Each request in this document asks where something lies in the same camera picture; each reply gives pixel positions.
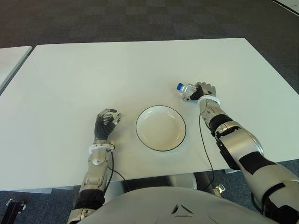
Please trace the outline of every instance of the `robotic hand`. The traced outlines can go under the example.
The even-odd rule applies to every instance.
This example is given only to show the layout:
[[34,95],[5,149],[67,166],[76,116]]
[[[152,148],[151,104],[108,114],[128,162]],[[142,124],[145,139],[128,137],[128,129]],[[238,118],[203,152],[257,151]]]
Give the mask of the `robotic hand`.
[[258,139],[220,108],[215,87],[200,82],[195,86],[197,90],[185,98],[198,100],[221,155],[230,168],[242,171],[261,212],[279,223],[299,222],[299,178],[263,156]]
[[97,115],[94,126],[94,142],[89,147],[88,171],[83,179],[79,196],[71,211],[68,224],[75,224],[91,215],[105,202],[108,153],[114,150],[114,142],[108,142],[109,134],[121,120],[121,114],[113,117],[115,109],[105,109]]

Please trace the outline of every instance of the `robot forearm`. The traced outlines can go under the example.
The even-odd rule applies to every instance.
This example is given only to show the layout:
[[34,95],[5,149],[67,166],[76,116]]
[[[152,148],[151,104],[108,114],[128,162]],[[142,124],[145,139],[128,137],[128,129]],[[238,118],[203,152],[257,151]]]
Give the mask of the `robot forearm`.
[[204,95],[198,103],[221,155],[232,169],[242,171],[263,213],[280,223],[296,223],[299,178],[280,164],[267,160],[257,138],[220,108],[219,99]]

